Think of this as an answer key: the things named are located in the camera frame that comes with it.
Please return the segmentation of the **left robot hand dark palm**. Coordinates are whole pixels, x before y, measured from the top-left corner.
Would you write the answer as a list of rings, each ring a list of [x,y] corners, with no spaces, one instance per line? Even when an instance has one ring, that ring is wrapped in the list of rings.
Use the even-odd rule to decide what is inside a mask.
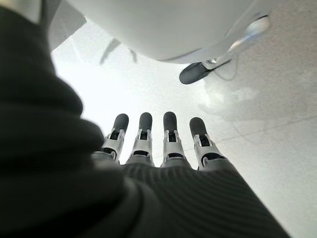
[[[285,238],[240,174],[97,167],[98,126],[55,74],[44,0],[0,5],[3,238]]]

